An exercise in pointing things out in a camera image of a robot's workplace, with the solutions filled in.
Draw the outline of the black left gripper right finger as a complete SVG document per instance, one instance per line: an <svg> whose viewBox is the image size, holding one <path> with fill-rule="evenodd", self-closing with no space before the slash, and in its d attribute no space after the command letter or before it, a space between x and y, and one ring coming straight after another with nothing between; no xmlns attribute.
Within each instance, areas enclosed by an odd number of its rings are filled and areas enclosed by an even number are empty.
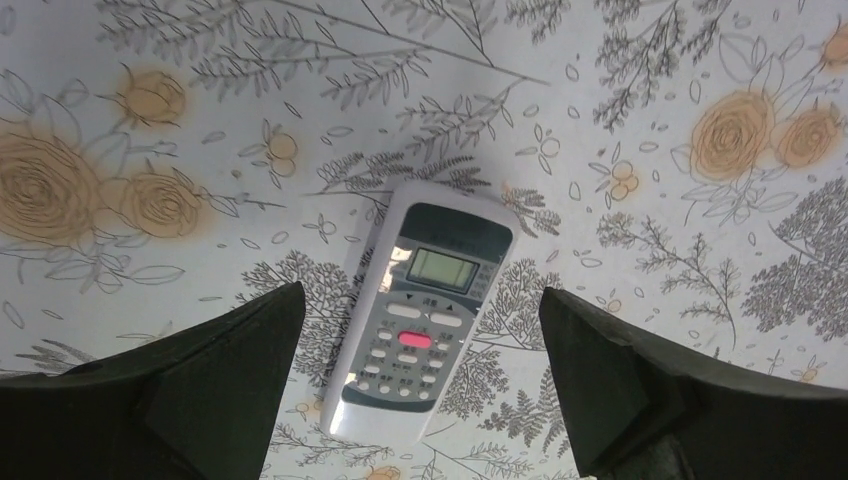
<svg viewBox="0 0 848 480"><path fill-rule="evenodd" d="M560 289L539 317L580 475L846 477L845 391L714 359Z"/></svg>

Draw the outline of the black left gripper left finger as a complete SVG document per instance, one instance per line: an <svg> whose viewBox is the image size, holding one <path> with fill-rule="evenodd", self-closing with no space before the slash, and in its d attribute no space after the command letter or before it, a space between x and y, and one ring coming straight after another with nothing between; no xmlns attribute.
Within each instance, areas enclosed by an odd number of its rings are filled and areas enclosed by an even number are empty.
<svg viewBox="0 0 848 480"><path fill-rule="evenodd" d="M167 338L1 383L5 479L256 479L306 316L289 283Z"/></svg>

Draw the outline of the floral patterned table mat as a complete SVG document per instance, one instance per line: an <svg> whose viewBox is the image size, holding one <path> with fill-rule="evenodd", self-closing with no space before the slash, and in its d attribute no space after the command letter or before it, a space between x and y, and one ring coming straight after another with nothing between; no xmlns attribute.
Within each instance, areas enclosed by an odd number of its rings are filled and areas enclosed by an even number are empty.
<svg viewBox="0 0 848 480"><path fill-rule="evenodd" d="M418 445L318 427L392 190L522 228ZM843 1L5 1L1 373L61 374L301 282L262 479L574 479L564 288L847 385Z"/></svg>

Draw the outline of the white air conditioner remote control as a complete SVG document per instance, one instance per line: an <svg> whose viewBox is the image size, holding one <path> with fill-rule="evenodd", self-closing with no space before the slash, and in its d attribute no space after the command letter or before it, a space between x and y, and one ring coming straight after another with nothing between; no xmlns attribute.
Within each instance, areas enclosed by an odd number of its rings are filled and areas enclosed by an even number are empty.
<svg viewBox="0 0 848 480"><path fill-rule="evenodd" d="M324 394L325 435L422 439L520 234L496 200L426 181L395 189Z"/></svg>

